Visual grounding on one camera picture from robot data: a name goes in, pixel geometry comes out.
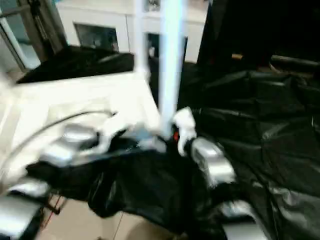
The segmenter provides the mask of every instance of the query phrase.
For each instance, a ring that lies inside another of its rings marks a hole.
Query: black tarp
[[[150,59],[149,64],[157,101],[158,63]],[[132,67],[130,54],[110,57],[103,51],[69,48],[19,82],[125,72]],[[274,240],[320,239],[320,85],[316,79],[241,69],[245,67],[184,64],[178,105],[192,108],[199,135],[224,147],[239,188]]]

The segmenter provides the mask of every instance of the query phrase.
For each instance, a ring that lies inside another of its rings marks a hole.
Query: floor
[[[173,237],[142,217],[118,212],[102,219],[85,202],[68,200],[60,215],[52,215],[36,240],[170,240]]]

